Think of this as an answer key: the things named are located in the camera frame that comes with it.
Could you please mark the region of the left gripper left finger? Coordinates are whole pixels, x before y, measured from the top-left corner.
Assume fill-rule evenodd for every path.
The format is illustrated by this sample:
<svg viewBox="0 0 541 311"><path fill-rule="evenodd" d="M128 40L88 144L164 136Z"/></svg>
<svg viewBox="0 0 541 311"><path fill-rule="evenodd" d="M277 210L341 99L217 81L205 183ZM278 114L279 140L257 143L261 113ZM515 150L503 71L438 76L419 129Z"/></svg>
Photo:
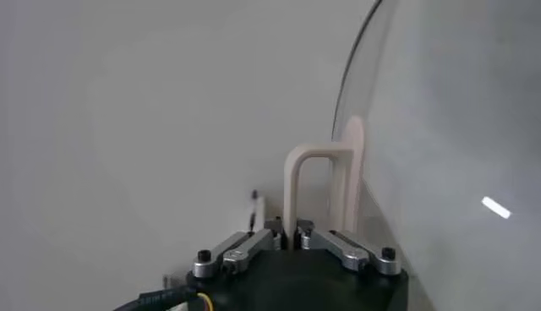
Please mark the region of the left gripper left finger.
<svg viewBox="0 0 541 311"><path fill-rule="evenodd" d="M280 250L283 226L281 217L265 220L257 232L235 232L211 249L202 249L193 262L192 274L197 279L211 279L220 272L243 273L261 251Z"/></svg>

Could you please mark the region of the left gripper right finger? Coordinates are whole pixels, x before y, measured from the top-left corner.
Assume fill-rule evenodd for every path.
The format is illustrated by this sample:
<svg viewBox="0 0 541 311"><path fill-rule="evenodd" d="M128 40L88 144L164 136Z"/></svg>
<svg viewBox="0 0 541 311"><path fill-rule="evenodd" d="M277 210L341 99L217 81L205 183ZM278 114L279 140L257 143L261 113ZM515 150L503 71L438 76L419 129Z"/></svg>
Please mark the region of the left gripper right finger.
<svg viewBox="0 0 541 311"><path fill-rule="evenodd" d="M338 258L346 270L361 272L370 266L383 276L398 276L402 272L395 248L375 246L350 231L321 231L312 221L300 220L297 235L301 249L323 249Z"/></svg>

